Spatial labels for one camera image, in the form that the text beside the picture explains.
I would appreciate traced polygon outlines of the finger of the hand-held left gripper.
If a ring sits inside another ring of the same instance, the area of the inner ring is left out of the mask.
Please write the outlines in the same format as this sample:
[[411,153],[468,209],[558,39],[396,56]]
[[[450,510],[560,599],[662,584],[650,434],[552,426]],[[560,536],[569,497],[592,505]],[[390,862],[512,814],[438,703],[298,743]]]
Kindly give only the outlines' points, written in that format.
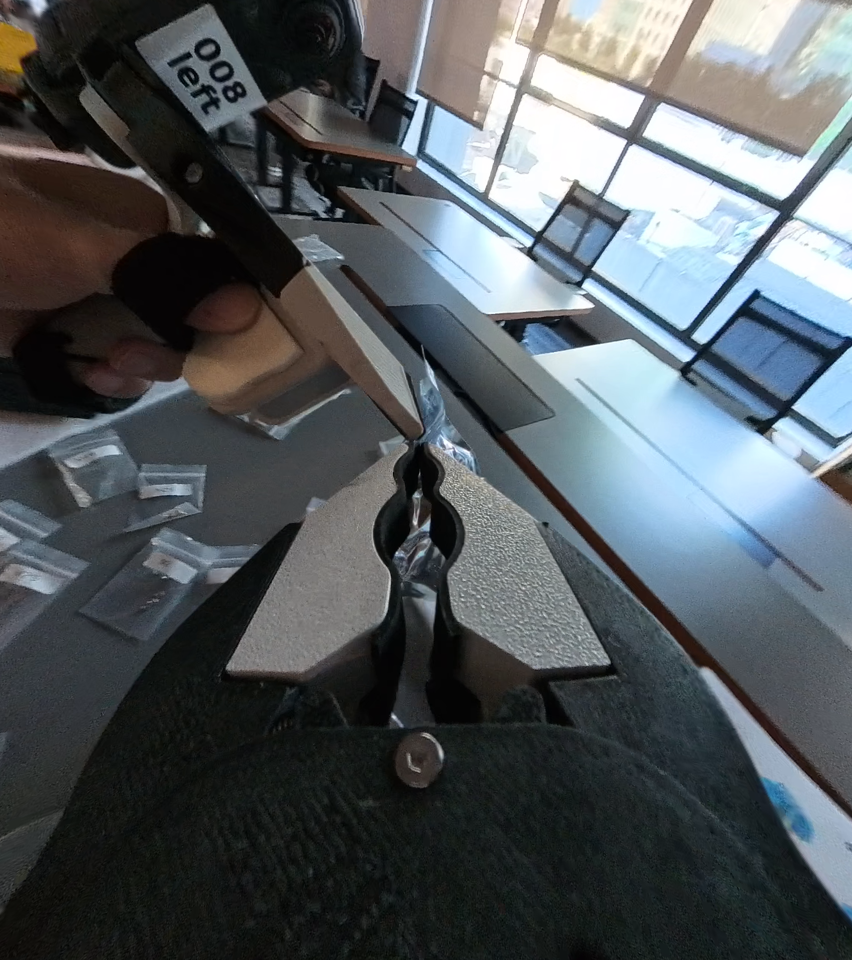
[[276,423],[324,400],[350,381],[407,439],[424,431],[402,363],[316,267],[294,277],[267,303],[304,356],[267,386],[267,414]]

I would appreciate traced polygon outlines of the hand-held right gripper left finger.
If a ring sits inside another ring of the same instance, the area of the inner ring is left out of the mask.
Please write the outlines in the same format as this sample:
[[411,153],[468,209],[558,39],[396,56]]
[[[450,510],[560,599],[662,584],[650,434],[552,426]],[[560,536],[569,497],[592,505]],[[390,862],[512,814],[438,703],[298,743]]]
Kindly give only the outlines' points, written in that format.
[[395,555],[410,531],[416,454],[401,444],[302,521],[225,668],[230,679],[327,690],[390,708],[406,648]]

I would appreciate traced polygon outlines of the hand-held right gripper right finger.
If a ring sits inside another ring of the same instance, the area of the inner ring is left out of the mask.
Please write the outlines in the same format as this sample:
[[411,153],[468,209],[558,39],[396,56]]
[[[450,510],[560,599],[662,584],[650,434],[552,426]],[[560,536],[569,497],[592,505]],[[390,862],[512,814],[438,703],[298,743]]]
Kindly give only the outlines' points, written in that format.
[[434,715],[493,715],[515,688],[612,671],[542,524],[437,447],[428,449],[428,499],[442,557],[428,678]]

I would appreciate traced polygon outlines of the dark parts bag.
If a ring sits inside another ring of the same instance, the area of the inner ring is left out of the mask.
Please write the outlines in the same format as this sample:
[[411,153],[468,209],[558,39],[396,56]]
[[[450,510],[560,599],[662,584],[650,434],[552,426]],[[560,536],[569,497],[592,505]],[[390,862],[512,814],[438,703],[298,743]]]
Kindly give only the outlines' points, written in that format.
[[[437,377],[426,359],[417,397],[425,427],[424,443],[438,447],[478,475],[480,471],[475,453],[449,420]],[[419,484],[408,506],[409,533],[398,547],[394,563],[402,581],[404,596],[423,601],[434,598],[442,565],[442,555],[432,541],[431,517],[432,507]]]

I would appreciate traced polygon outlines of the wooden desk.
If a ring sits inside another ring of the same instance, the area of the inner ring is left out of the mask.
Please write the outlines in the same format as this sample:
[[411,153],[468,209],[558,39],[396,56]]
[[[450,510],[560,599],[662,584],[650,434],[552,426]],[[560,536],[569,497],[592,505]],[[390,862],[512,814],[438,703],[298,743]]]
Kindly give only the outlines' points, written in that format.
[[281,162],[280,204],[275,211],[292,213],[293,176],[298,162],[325,155],[340,160],[379,164],[391,171],[411,170],[417,158],[389,143],[335,100],[299,89],[269,102],[253,114],[257,141],[272,136]]

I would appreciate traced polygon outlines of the dark grey desk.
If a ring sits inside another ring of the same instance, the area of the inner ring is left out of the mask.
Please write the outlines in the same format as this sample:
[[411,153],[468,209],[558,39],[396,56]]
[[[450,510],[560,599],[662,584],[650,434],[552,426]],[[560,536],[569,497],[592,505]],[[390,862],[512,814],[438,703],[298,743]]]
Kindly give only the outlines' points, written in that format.
[[441,305],[554,411],[496,442],[604,562],[852,815],[852,647],[774,581],[653,466],[389,231],[282,215],[346,257],[333,279],[405,333],[389,309]]
[[91,558],[0,601],[0,853],[55,829],[0,958],[852,958],[700,671],[548,524],[381,417],[259,467],[197,399],[148,453],[224,467],[224,585]]

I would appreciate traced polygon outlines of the light grey desk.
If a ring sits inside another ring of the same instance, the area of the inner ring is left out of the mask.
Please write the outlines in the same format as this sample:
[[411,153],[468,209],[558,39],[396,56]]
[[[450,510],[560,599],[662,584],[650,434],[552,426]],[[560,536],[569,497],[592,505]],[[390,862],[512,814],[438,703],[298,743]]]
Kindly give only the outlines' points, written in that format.
[[852,504],[634,341],[536,361],[852,647]]
[[581,318],[594,308],[579,287],[555,279],[450,200],[349,187],[337,194],[346,210],[395,234],[495,322]]

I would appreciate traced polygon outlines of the person's left hand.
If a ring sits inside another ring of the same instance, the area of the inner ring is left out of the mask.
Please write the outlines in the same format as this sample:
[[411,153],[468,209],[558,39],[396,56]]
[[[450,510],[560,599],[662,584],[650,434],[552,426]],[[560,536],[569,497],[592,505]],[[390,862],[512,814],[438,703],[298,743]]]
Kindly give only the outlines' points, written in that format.
[[120,259],[168,227],[152,186],[0,145],[0,357],[47,315],[108,294]]

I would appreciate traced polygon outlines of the scattered small clear zip bags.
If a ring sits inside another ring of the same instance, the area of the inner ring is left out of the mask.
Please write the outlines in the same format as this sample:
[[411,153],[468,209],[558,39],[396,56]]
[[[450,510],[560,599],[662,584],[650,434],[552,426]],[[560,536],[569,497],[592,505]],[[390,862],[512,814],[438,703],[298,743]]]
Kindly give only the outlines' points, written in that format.
[[381,419],[348,394],[281,441],[181,392],[112,423],[147,462],[205,465],[204,508],[126,531],[139,508],[174,497],[128,491],[87,508],[44,451],[0,468],[0,501],[59,527],[35,548],[0,552],[0,899],[34,863],[122,697],[174,629],[264,546],[368,465]]

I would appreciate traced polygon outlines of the black office chair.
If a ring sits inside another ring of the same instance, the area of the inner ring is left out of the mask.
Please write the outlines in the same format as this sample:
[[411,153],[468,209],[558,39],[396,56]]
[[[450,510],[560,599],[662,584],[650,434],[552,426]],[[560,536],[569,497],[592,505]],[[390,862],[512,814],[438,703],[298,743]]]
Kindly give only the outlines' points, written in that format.
[[768,435],[852,349],[852,336],[754,290],[681,367],[694,387],[752,431]]
[[630,213],[575,180],[526,254],[556,280],[582,287]]

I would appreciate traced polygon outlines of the printed instruction manual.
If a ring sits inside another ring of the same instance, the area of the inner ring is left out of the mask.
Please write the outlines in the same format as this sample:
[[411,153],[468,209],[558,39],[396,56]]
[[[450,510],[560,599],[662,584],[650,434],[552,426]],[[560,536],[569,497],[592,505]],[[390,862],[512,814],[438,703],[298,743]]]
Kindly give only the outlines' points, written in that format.
[[700,672],[743,741],[794,845],[852,920],[852,819],[788,757],[712,670]]

